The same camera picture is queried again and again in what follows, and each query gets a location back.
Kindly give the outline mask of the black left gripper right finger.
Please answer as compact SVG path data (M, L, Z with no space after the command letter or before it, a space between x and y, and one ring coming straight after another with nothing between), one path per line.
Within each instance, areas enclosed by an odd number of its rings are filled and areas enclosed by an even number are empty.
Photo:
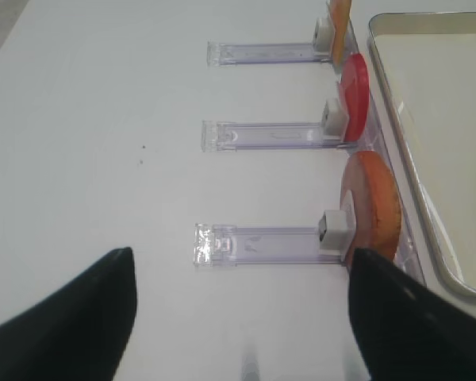
M476 380L476 318L357 248L348 313L373 380Z

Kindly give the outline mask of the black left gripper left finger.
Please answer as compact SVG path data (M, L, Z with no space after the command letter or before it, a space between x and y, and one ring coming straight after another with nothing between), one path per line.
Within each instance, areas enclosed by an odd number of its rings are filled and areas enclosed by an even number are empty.
M131 248L105 254L0 325L0 380L111 380L137 311Z

